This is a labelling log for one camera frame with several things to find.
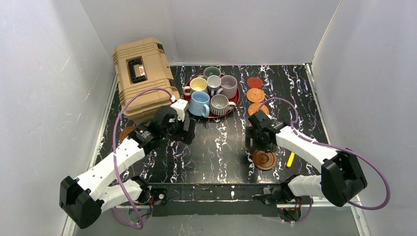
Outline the woven rattan coaster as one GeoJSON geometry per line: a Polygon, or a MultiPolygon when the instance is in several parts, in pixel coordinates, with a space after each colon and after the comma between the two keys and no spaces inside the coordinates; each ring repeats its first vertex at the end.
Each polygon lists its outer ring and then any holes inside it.
{"type": "Polygon", "coordinates": [[[246,92],[246,97],[250,102],[262,103],[265,100],[265,93],[259,88],[251,88],[246,92]]]}
{"type": "Polygon", "coordinates": [[[261,106],[261,103],[252,103],[249,107],[248,107],[248,115],[251,116],[253,114],[255,114],[258,109],[260,108],[261,111],[263,111],[266,115],[269,115],[269,109],[266,105],[261,106]]]}

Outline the brown wooden coaster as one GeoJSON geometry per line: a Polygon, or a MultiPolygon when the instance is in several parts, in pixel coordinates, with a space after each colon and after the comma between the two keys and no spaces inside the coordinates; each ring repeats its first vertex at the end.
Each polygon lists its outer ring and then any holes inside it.
{"type": "Polygon", "coordinates": [[[271,151],[255,150],[252,154],[252,161],[258,169],[268,171],[276,165],[277,156],[271,151]]]}

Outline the red round coaster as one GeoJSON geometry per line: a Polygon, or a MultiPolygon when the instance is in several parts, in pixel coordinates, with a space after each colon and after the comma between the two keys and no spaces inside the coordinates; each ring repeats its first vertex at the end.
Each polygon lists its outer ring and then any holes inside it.
{"type": "Polygon", "coordinates": [[[257,77],[247,79],[247,85],[251,89],[260,89],[263,86],[263,80],[257,77]]]}

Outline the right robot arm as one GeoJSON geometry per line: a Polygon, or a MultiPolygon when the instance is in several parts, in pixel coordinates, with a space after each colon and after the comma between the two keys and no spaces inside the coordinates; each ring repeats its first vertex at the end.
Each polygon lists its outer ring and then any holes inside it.
{"type": "Polygon", "coordinates": [[[285,148],[319,171],[318,175],[294,175],[283,181],[278,195],[291,200],[297,197],[326,198],[342,207],[368,185],[355,155],[315,144],[291,126],[271,120],[263,111],[249,117],[245,130],[245,147],[252,154],[254,165],[271,170],[277,163],[276,148],[285,148]]]}

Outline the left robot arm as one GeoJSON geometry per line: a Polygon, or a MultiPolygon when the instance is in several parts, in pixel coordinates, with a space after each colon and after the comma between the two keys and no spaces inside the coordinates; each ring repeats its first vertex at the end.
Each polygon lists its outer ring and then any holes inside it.
{"type": "Polygon", "coordinates": [[[150,204],[159,192],[152,190],[151,185],[139,176],[123,182],[120,175],[157,149],[165,139],[191,144],[195,126],[195,119],[180,117],[175,108],[160,107],[148,125],[137,125],[97,165],[76,178],[64,178],[60,183],[59,206],[79,228],[85,229],[102,212],[122,203],[150,204]]]}

